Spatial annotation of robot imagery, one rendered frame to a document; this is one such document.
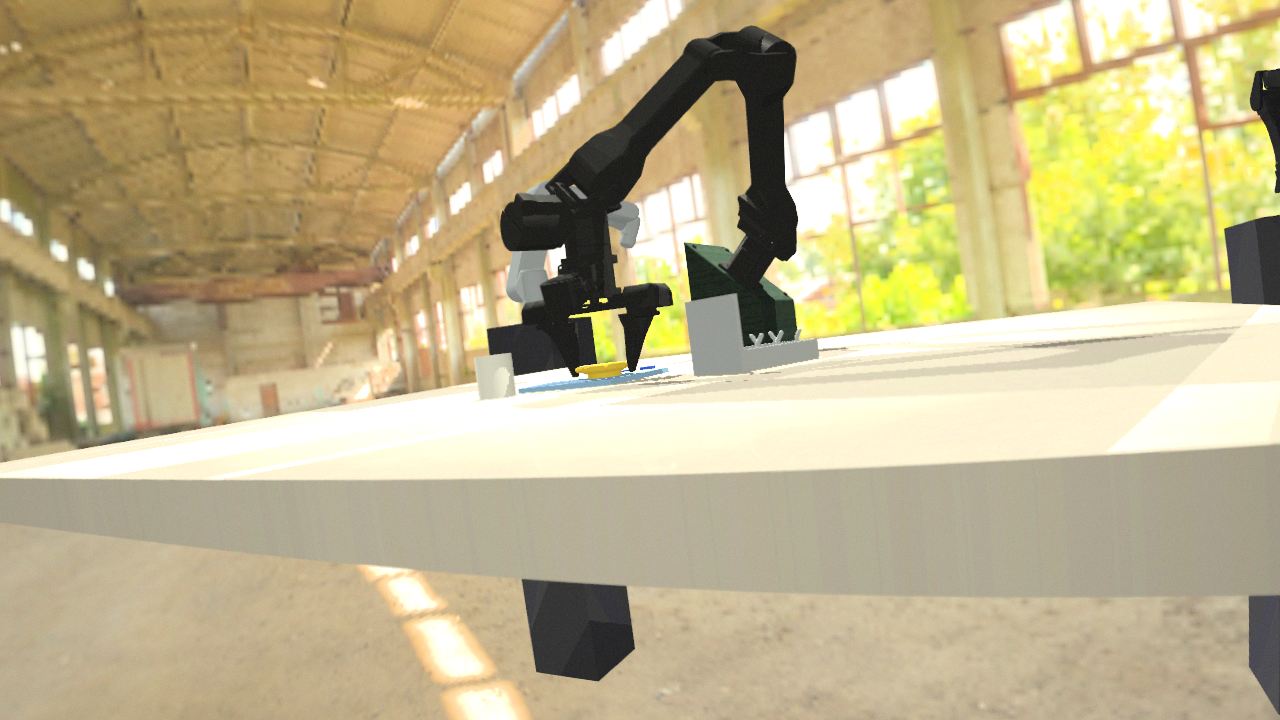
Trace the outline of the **yellow plate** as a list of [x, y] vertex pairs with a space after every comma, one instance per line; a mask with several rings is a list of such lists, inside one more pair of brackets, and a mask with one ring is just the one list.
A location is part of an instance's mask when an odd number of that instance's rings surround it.
[[577, 366], [576, 373], [582, 373], [588, 375], [588, 379], [605, 378], [612, 375], [622, 375], [622, 370], [628, 366], [627, 361], [620, 363], [603, 363], [589, 366]]

